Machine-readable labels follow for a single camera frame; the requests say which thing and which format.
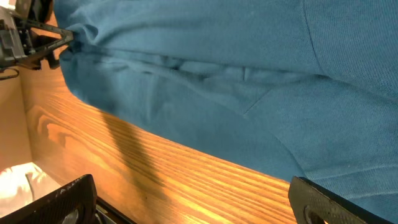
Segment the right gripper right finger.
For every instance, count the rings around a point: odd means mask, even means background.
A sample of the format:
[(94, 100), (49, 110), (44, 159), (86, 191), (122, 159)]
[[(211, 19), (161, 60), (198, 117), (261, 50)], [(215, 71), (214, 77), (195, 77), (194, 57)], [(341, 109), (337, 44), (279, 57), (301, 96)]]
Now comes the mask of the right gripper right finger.
[(392, 224), (304, 177), (293, 177), (288, 198), (298, 224)]

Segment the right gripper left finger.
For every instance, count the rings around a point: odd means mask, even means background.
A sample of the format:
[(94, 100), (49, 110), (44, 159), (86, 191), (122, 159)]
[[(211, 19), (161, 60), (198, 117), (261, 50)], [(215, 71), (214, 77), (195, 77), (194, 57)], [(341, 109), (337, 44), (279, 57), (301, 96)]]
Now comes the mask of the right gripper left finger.
[(76, 214), (74, 223), (96, 223), (97, 192), (93, 176), (83, 175), (1, 218), (1, 224), (56, 224)]

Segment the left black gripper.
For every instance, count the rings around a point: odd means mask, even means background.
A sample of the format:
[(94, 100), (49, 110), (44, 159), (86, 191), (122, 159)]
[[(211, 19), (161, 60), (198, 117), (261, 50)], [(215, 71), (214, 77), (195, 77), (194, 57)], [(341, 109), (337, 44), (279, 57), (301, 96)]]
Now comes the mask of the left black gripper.
[[(60, 34), (54, 37), (30, 39), (31, 28)], [(51, 69), (59, 67), (54, 51), (68, 45), (73, 32), (22, 17), (16, 11), (1, 6), (1, 70), (10, 67), (24, 67), (40, 70), (41, 61), (46, 59)]]

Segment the blue polo shirt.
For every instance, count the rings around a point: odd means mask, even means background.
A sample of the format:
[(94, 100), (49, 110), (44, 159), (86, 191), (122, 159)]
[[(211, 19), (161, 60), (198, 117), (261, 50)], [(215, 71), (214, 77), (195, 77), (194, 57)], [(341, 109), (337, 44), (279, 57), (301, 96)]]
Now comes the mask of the blue polo shirt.
[(397, 2), (56, 1), (81, 101), (397, 221)]

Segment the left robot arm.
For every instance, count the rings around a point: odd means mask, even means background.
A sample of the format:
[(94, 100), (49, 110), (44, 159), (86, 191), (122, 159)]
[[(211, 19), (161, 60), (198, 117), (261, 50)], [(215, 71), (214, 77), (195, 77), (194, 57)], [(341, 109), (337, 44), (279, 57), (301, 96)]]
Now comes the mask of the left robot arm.
[(20, 66), (40, 70), (46, 59), (59, 67), (54, 51), (73, 40), (73, 32), (48, 25), (52, 0), (16, 0), (14, 9), (1, 7), (1, 70)]

